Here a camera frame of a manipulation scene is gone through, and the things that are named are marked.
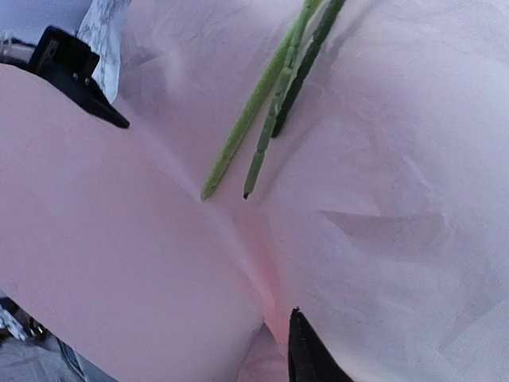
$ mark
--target green stem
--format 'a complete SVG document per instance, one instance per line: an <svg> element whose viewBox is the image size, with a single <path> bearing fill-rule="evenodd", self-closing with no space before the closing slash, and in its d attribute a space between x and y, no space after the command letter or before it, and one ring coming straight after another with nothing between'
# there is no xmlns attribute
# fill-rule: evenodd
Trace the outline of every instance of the green stem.
<svg viewBox="0 0 509 382"><path fill-rule="evenodd" d="M311 0L310 2L311 14L314 14L318 9L321 0ZM270 90L278 79L279 74L281 73L281 70L285 64L285 58L292 41L293 33L297 27L298 23L295 21L292 29L286 34L285 38L279 45L278 50L265 69L265 72L262 74L261 80L257 83L256 88L254 88L253 93L244 106L239 119L237 119L237 122L228 135L227 141L224 144L224 147L221 150L221 153L217 158L210 175L208 176L201 189L202 201L210 197L214 191L216 191L219 183L221 182L221 179L223 178L231 163L231 160L235 156L237 150L240 147L240 144L246 136L246 133L249 131L251 124L255 120L256 115L262 108L266 97L269 95Z"/></svg>
<svg viewBox="0 0 509 382"><path fill-rule="evenodd" d="M274 127L272 138L276 138L279 133L281 133L281 130L286 122L286 118L288 117L288 113L291 110L293 103L297 99L304 80L308 76L309 71L311 70L311 67L313 66L318 56L318 53L320 52L321 46L324 44L325 39L334 26L337 16L343 8L344 3L345 0L331 0L325 9L318 27L313 32L313 36L311 37L312 42L306 50L304 58L302 58L301 66L299 66L299 69L297 70L297 75L293 79L293 82L290 85L288 92L286 93L285 100L281 106L281 110L279 111L276 120L276 126Z"/></svg>
<svg viewBox="0 0 509 382"><path fill-rule="evenodd" d="M297 55L301 48L302 36L304 35L305 27L308 25L308 21L312 16L310 12L312 2L313 0L305 0L301 14L297 20L297 27L293 33L292 44L290 45L286 55L285 66L278 78L276 93L270 104L269 113L266 117L265 123L263 124L262 133L260 134L258 145L244 184L244 199L247 199L249 194L253 192L256 180L258 179L258 175L262 169L263 159L265 158L266 150L269 147L270 137L272 136L272 132L274 131L274 126L276 124L276 117L281 110L286 90L292 80L295 61L297 60Z"/></svg>

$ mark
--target pink paper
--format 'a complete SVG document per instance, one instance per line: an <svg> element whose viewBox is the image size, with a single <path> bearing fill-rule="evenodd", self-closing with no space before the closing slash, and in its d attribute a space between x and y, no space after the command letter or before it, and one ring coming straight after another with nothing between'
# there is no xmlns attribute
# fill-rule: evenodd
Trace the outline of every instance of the pink paper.
<svg viewBox="0 0 509 382"><path fill-rule="evenodd" d="M128 131L0 68L0 289L121 382L235 381L295 306L356 381L509 380L509 6L347 1L250 200L263 115L203 203L300 6L134 1Z"/></svg>

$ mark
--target black object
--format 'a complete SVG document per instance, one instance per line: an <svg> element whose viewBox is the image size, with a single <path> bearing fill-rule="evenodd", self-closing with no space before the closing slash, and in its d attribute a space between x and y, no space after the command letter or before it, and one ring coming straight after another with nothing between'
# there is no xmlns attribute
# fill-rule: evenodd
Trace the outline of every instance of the black object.
<svg viewBox="0 0 509 382"><path fill-rule="evenodd" d="M43 33L27 64L5 61L47 80L88 113L126 129L129 121L110 105L91 78L99 55L79 38L55 26Z"/></svg>
<svg viewBox="0 0 509 382"><path fill-rule="evenodd" d="M289 321L289 382L354 382L332 358L304 314Z"/></svg>
<svg viewBox="0 0 509 382"><path fill-rule="evenodd" d="M10 298L0 298L0 306L7 310L11 316L14 316L19 311L19 306Z"/></svg>

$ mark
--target crumpled paper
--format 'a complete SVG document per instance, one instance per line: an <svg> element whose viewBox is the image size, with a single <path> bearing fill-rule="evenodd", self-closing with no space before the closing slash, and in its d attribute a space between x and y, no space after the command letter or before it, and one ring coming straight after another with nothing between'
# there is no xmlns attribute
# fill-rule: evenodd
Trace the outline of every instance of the crumpled paper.
<svg viewBox="0 0 509 382"><path fill-rule="evenodd" d="M203 203L300 6L134 1L128 131L0 68L0 287L121 381L235 380L295 306L356 381L509 380L509 5L347 2L250 200L263 115Z"/></svg>

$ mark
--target paper sheet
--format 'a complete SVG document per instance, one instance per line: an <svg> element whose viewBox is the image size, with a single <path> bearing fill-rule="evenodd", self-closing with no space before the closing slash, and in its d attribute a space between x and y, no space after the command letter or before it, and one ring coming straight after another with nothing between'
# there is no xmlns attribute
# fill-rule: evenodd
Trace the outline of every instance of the paper sheet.
<svg viewBox="0 0 509 382"><path fill-rule="evenodd" d="M250 200L262 117L200 202L300 6L133 1L129 131L0 68L0 287L121 382L235 380L295 306L359 382L509 380L506 2L348 1Z"/></svg>

